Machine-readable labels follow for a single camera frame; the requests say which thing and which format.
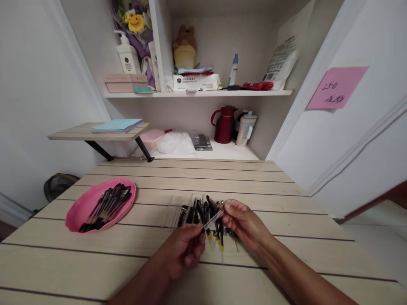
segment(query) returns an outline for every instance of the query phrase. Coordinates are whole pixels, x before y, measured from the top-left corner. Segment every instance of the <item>tissue box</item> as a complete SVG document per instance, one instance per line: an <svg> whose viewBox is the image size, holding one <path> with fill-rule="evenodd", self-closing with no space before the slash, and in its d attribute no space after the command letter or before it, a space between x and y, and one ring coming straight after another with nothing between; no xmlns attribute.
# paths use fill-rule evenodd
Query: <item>tissue box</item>
<svg viewBox="0 0 407 305"><path fill-rule="evenodd" d="M217 90L220 85L219 74L211 75L173 75L174 91L197 89L198 91Z"/></svg>
<svg viewBox="0 0 407 305"><path fill-rule="evenodd" d="M136 74L109 74L103 77L110 93L134 93L134 87L148 87L147 76Z"/></svg>

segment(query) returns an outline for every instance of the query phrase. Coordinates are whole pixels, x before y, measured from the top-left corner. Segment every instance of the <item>striped table surface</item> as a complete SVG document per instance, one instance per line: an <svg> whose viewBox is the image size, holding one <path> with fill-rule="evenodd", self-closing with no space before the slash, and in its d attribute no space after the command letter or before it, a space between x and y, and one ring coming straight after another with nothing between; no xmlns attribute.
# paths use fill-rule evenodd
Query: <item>striped table surface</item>
<svg viewBox="0 0 407 305"><path fill-rule="evenodd" d="M105 231L70 233L64 220L74 201L117 177L137 185L130 212ZM102 162L0 244L0 299L7 304L106 302L170 235L162 227L173 208L170 199L187 203L192 194L246 203L278 240L359 304L407 303L400 284L276 164L132 158ZM290 304L262 262L232 238L224 243L224 262L219 249L211 251L207 244L201 263L171 288L166 303Z"/></svg>

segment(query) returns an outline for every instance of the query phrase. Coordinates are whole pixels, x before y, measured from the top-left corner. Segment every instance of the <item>white plastic bag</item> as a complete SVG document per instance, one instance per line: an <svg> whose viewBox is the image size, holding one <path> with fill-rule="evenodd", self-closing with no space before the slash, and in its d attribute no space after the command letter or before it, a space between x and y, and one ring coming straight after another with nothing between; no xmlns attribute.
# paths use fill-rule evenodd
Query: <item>white plastic bag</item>
<svg viewBox="0 0 407 305"><path fill-rule="evenodd" d="M194 144L186 132L169 132L163 135L157 143L160 153L174 155L195 154Z"/></svg>
<svg viewBox="0 0 407 305"><path fill-rule="evenodd" d="M310 1L278 31L277 47L267 67L263 81L273 82L273 90L284 90L285 81L300 55L307 36L309 20L315 1Z"/></svg>

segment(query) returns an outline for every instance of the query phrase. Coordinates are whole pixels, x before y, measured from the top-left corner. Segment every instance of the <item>notebook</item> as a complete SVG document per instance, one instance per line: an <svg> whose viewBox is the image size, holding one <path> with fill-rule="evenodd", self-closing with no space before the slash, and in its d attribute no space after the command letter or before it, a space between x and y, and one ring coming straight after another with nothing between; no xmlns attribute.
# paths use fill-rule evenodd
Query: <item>notebook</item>
<svg viewBox="0 0 407 305"><path fill-rule="evenodd" d="M91 127L91 131L93 133L128 133L141 123L142 119L114 119L102 125Z"/></svg>

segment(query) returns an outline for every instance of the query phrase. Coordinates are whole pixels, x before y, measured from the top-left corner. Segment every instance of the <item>pink sticky note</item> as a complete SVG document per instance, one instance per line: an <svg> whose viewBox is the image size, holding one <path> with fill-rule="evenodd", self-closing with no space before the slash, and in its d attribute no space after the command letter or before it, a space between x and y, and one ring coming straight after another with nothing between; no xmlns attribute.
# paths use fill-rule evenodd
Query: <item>pink sticky note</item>
<svg viewBox="0 0 407 305"><path fill-rule="evenodd" d="M322 78L307 109L342 109L368 67L330 68Z"/></svg>

